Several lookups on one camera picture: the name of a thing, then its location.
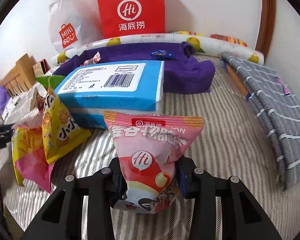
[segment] green object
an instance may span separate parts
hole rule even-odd
[[[65,79],[65,77],[60,75],[52,75],[36,77],[35,79],[42,84],[45,89],[48,89],[48,87],[55,89]]]

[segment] white plastic bag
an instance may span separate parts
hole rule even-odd
[[[52,0],[49,35],[57,52],[103,39],[97,0]]]

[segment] barcode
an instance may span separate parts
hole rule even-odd
[[[120,74],[111,75],[103,87],[122,87],[127,88],[130,86],[134,74]]]

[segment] wooden headboard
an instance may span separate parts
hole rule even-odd
[[[11,96],[28,91],[36,82],[32,66],[35,64],[28,54],[24,54],[6,76],[0,80]]]

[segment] metal screw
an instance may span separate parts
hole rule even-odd
[[[230,180],[231,180],[233,183],[238,183],[238,182],[239,182],[239,178],[236,177],[236,176],[232,176],[232,177],[230,178]]]
[[[101,173],[102,173],[102,174],[109,174],[110,171],[111,171],[111,169],[108,168],[108,167],[106,167],[106,168],[103,168],[103,169],[101,170]]]
[[[194,169],[194,173],[196,173],[196,174],[202,174],[203,173],[203,169],[201,169],[201,168],[195,168]]]
[[[70,182],[74,180],[74,176],[73,175],[68,175],[66,176],[66,181]]]

